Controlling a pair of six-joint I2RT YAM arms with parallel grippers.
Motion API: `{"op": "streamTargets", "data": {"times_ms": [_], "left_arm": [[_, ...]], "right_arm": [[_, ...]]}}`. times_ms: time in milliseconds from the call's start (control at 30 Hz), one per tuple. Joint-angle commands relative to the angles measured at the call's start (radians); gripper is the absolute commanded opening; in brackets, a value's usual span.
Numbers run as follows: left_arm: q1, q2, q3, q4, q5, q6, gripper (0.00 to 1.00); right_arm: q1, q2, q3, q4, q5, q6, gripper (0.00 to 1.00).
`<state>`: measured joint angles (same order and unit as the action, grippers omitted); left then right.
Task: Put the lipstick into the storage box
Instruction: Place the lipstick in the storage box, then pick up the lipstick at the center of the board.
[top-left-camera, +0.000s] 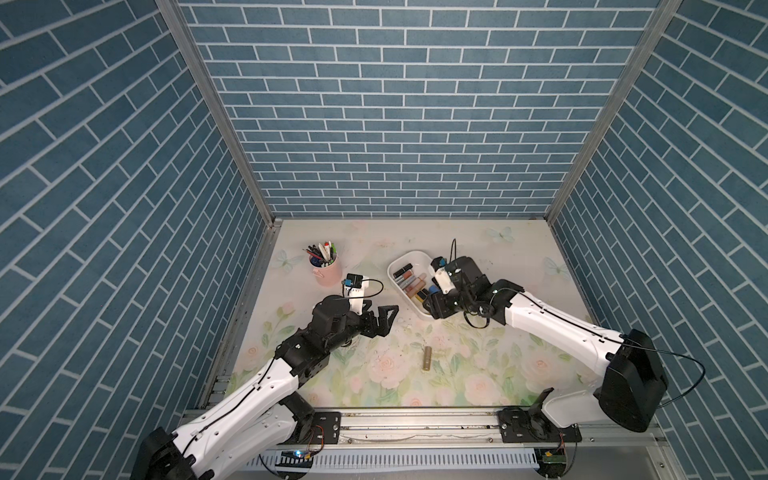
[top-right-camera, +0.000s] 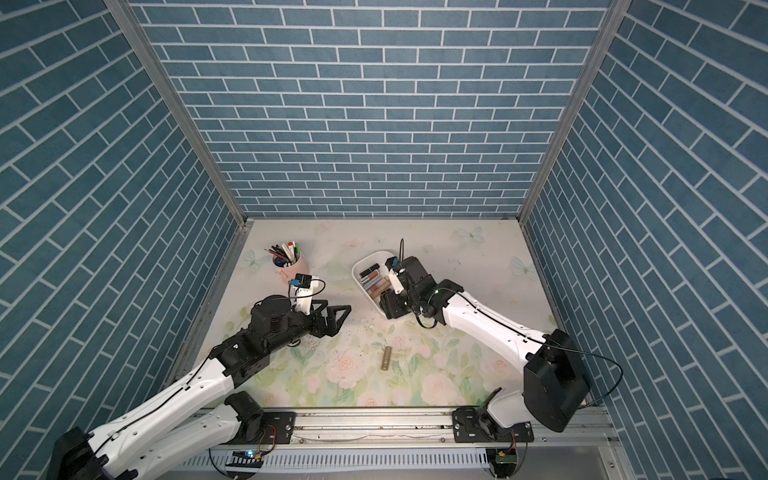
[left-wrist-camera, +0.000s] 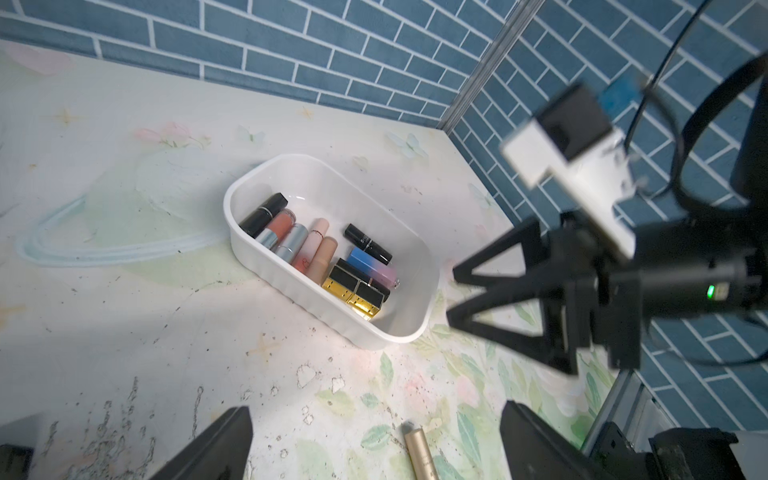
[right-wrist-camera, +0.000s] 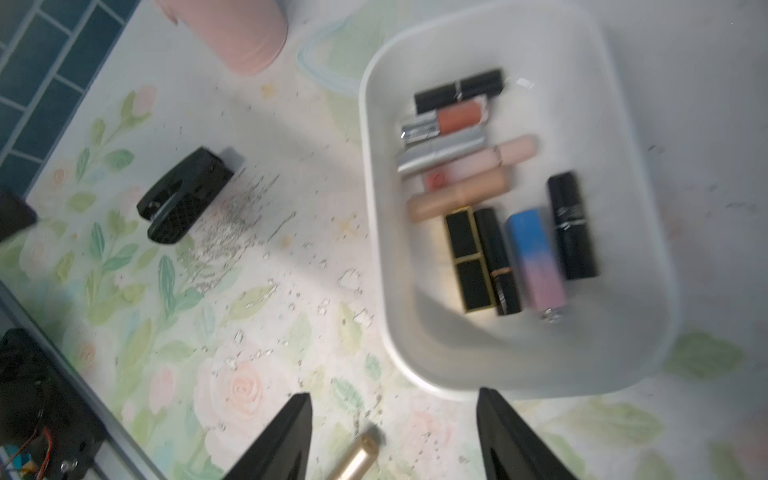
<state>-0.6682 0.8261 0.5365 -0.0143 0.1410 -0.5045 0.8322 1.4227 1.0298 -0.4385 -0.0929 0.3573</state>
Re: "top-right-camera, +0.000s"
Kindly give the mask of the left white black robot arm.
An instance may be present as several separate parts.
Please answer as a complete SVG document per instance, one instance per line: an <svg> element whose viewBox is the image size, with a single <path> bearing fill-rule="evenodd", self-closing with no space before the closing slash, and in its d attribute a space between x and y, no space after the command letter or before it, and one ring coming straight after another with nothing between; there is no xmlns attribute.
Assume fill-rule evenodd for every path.
<svg viewBox="0 0 768 480"><path fill-rule="evenodd" d="M188 458L238 439L266 435L262 407L240 386L273 352L306 335L333 337L351 313L325 300L270 295L247 327L212 348L183 378L118 418L86 432L74 427L54 444L49 479L155 479Z"/></svg>

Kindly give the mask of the dark red lipstick tube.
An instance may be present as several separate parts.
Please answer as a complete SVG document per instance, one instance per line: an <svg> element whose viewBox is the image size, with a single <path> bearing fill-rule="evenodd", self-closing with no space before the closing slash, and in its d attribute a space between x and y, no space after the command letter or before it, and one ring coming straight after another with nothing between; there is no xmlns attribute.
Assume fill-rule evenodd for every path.
<svg viewBox="0 0 768 480"><path fill-rule="evenodd" d="M365 277L371 275L372 273L376 272L379 268L380 268L380 265L378 263L375 263L375 264L371 265L370 267L366 268L365 270L363 270L359 274L359 276L360 276L360 278L365 278Z"/></svg>

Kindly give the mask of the brown beige lipstick tube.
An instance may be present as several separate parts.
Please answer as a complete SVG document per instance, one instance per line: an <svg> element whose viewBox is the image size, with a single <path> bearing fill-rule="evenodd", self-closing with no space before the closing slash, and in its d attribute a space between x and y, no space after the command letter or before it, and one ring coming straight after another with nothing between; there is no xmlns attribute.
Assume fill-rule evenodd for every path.
<svg viewBox="0 0 768 480"><path fill-rule="evenodd" d="M371 296L371 299L372 299L373 301L377 301L377 300L380 298L380 296L381 296L381 295L382 295L384 292L386 292L386 291L388 291L388 290L389 290L389 287L385 287L385 288L382 288L382 289L380 289L380 290L377 290L377 291L375 291L375 292L373 293L373 295Z"/></svg>

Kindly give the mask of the silver lipstick tube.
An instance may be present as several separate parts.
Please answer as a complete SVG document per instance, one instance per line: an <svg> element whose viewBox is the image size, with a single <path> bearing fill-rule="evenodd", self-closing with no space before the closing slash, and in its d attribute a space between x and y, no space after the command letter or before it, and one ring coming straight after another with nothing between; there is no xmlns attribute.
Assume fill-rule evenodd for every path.
<svg viewBox="0 0 768 480"><path fill-rule="evenodd" d="M382 276L379 272L373 272L371 275L365 278L365 281L362 283L362 286L364 289L371 288L381 279L382 279Z"/></svg>

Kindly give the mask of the white plastic storage box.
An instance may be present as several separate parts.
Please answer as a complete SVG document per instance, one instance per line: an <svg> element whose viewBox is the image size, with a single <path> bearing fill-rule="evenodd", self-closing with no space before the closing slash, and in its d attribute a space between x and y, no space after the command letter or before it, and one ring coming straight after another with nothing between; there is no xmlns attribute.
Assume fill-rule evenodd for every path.
<svg viewBox="0 0 768 480"><path fill-rule="evenodd" d="M351 270L374 309L388 320L420 314L416 273L414 257L403 260L388 250L365 256Z"/></svg>

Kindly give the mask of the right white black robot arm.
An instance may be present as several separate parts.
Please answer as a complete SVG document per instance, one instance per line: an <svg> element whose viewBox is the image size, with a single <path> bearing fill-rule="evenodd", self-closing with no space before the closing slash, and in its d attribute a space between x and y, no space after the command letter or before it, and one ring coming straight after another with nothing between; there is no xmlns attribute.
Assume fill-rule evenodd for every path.
<svg viewBox="0 0 768 480"><path fill-rule="evenodd" d="M516 323L482 304L448 279L437 282L414 257L392 256L384 263L392 286L380 296L385 316L412 313L417 322L431 319L462 331L501 356L522 375L517 391L495 388L474 409L471 420L486 438L535 420L561 433L590 391L581 352L562 330L550 333Z"/></svg>

